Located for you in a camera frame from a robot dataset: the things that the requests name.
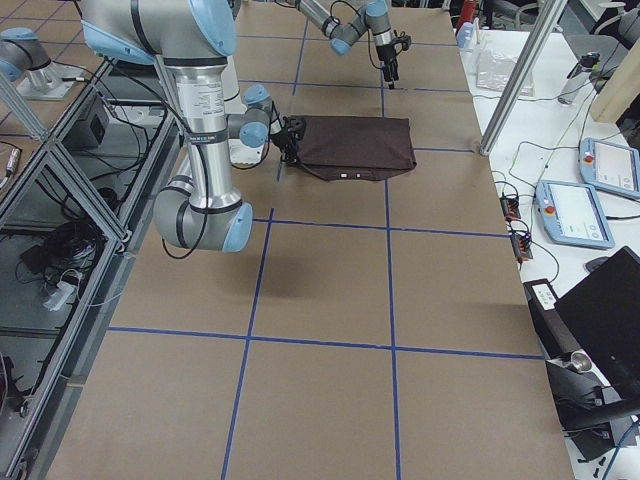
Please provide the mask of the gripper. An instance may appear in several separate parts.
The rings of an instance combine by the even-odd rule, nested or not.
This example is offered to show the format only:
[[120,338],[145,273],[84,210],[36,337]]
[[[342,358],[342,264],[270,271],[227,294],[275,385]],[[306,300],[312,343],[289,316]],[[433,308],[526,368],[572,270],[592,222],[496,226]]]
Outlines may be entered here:
[[298,158],[298,135],[285,130],[272,135],[272,143],[280,150],[280,161],[286,165],[300,164]]
[[395,47],[391,44],[377,45],[376,53],[379,61],[382,63],[381,71],[384,81],[388,88],[393,90],[396,87],[396,82],[399,80]]

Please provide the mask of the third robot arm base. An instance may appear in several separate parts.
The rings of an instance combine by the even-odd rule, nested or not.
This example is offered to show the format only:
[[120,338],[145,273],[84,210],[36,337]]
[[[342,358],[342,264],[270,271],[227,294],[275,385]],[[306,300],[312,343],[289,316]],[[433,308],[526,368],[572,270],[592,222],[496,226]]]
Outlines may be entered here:
[[11,82],[24,77],[17,90],[30,100],[61,100],[82,75],[80,67],[55,63],[26,27],[1,32],[1,72]]

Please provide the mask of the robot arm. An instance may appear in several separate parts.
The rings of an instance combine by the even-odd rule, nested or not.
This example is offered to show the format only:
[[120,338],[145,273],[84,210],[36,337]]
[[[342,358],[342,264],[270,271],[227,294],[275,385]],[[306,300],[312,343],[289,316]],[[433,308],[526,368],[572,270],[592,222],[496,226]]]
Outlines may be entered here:
[[[382,73],[384,82],[390,89],[395,88],[399,80],[398,55],[408,51],[411,37],[392,28],[389,6],[386,1],[367,1],[355,7],[349,1],[332,1],[325,8],[319,1],[275,1],[283,8],[295,9],[316,26],[329,40],[333,52],[338,56],[346,55],[363,37],[373,41],[377,62],[373,61],[371,50],[369,60],[372,66]],[[353,17],[343,22],[333,13],[336,4],[342,4],[353,12]]]
[[226,112],[222,75],[236,49],[229,4],[88,1],[83,12],[84,38],[95,53],[155,66],[183,127],[187,159],[154,203],[163,240],[185,249],[242,250],[253,210],[232,183],[230,140],[250,148],[271,141],[286,159],[296,160],[306,123],[279,117],[261,85],[245,92],[245,111]]

